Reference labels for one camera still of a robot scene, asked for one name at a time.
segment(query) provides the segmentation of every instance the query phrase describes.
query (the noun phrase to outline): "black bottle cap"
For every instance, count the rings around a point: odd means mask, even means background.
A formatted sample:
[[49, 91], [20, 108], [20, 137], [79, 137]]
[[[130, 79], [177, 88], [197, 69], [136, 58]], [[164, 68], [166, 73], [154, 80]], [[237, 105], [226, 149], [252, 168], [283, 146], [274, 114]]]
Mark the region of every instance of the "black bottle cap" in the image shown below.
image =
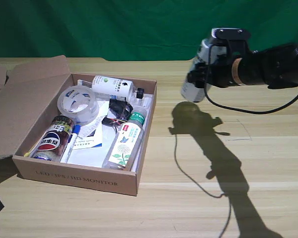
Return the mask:
[[145, 90], [143, 88], [137, 88], [136, 98], [142, 99], [144, 97]]

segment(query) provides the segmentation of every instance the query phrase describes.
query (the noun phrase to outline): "wood grain surface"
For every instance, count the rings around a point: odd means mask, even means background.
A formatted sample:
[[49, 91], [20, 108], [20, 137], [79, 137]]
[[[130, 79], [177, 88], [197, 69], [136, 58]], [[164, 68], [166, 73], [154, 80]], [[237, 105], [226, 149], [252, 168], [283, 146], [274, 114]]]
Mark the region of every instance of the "wood grain surface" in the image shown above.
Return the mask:
[[[274, 114], [244, 114], [206, 99], [185, 102], [180, 89], [191, 61], [68, 62], [72, 72], [157, 80], [139, 195], [24, 180], [3, 160], [0, 238], [298, 238], [298, 101]], [[255, 111], [297, 93], [266, 86], [209, 91], [220, 104]]]

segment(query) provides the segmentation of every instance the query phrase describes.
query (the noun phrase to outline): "bottle label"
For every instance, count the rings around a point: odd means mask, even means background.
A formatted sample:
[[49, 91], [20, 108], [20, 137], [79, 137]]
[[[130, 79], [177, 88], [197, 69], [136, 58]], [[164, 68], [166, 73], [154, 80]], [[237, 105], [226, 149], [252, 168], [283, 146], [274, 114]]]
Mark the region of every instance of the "bottle label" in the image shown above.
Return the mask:
[[140, 113], [132, 113], [129, 120], [139, 121], [141, 123], [141, 125], [143, 125], [145, 123], [145, 117], [143, 115], [141, 115]]
[[131, 122], [124, 123], [118, 132], [116, 143], [108, 161], [126, 167], [140, 132], [141, 128], [138, 125]]
[[128, 80], [97, 75], [94, 77], [92, 88], [96, 93], [128, 98], [132, 86], [133, 83]]
[[110, 95], [109, 98], [113, 99], [113, 100], [123, 101], [123, 102], [127, 101], [126, 97], [119, 97], [119, 96], [116, 96], [116, 95]]

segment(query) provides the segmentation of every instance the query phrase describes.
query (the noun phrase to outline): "tape roll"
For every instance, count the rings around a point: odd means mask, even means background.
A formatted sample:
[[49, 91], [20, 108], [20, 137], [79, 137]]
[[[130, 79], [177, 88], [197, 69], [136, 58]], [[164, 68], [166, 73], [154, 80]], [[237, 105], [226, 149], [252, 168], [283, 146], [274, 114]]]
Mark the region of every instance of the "tape roll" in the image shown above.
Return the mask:
[[98, 114], [95, 93], [86, 86], [72, 86], [63, 91], [58, 98], [58, 108], [79, 125], [92, 122]]

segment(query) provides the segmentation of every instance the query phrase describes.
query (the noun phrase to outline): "open cardboard box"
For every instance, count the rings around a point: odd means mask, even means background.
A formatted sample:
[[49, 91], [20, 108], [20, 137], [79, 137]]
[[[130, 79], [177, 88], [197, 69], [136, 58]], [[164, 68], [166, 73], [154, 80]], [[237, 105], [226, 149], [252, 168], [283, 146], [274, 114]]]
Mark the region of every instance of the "open cardboard box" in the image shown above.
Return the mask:
[[0, 68], [0, 159], [12, 156], [24, 179], [137, 195], [156, 101], [156, 81], [122, 78], [152, 94], [136, 169], [128, 172], [23, 157], [60, 114], [59, 95], [76, 85], [78, 79], [91, 82], [94, 74], [70, 73], [66, 57], [58, 56], [17, 65], [6, 84], [5, 76], [6, 71]]

